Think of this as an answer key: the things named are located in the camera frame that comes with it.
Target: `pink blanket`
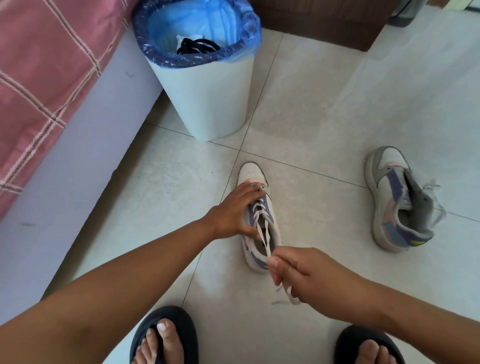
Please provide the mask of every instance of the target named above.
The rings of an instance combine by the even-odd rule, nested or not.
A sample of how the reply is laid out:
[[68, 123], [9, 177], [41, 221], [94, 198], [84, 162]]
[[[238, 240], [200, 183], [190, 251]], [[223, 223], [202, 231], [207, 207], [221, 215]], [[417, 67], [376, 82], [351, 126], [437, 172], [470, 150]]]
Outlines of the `pink blanket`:
[[136, 0], [0, 0], [0, 220], [128, 26]]

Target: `plastic bag liner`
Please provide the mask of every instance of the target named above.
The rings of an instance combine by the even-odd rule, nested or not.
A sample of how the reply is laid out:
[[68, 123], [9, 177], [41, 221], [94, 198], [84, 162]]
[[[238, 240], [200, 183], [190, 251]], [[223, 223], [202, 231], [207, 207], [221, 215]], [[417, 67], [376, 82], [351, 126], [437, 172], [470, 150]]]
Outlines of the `plastic bag liner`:
[[[237, 62], [254, 56], [262, 44], [260, 18], [246, 0], [140, 0], [132, 12], [140, 49], [162, 68], [211, 62]], [[177, 55], [177, 35], [202, 35], [221, 49]]]

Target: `person's left arm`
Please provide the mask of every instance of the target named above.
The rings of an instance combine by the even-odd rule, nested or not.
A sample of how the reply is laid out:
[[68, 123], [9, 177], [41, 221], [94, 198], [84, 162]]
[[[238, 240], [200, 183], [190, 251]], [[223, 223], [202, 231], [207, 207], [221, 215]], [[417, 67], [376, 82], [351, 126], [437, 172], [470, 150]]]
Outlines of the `person's left arm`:
[[203, 218], [74, 280], [0, 327], [6, 363], [102, 363], [212, 240], [257, 237], [242, 213], [264, 195], [244, 183]]

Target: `tile floor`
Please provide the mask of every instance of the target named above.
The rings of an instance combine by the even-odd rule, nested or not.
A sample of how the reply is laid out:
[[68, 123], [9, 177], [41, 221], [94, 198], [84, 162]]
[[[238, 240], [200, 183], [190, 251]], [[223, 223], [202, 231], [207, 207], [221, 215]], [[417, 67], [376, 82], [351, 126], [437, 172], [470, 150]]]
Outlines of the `tile floor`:
[[[368, 53], [264, 30], [248, 118], [214, 142], [188, 135], [162, 94], [48, 292], [202, 216], [258, 162], [284, 244], [314, 246], [369, 279], [480, 320], [480, 15], [426, 7], [386, 27]], [[372, 241], [363, 161], [402, 149], [419, 178], [443, 187], [449, 212], [434, 240], [405, 254]], [[240, 238], [211, 243], [157, 306], [178, 304], [198, 331], [202, 363], [330, 363], [346, 323], [308, 306], [272, 306]], [[130, 333], [107, 358], [125, 363]], [[428, 363], [397, 343], [408, 363]]]

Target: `slipper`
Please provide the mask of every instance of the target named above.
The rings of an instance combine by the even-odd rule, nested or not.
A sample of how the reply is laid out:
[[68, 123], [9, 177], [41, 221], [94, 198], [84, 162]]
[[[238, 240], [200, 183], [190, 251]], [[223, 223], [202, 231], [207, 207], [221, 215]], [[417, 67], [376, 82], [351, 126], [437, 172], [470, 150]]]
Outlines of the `slipper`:
[[184, 309], [177, 306], [160, 307], [145, 317], [133, 336], [132, 346], [130, 347], [129, 363], [133, 361], [138, 346], [146, 337], [147, 330], [152, 328], [156, 334], [156, 338], [158, 339], [158, 353], [155, 364], [165, 364], [165, 359], [163, 357], [163, 340], [156, 328], [157, 323], [162, 318], [169, 319], [177, 328], [180, 342], [183, 345], [185, 364], [198, 364], [198, 340], [195, 326], [193, 325], [193, 321], [188, 313], [186, 313]]
[[388, 353], [395, 358], [397, 364], [405, 364], [400, 350], [387, 334], [357, 325], [350, 325], [338, 336], [335, 345], [334, 364], [354, 364], [359, 346], [368, 339], [375, 341], [380, 346], [385, 346]]

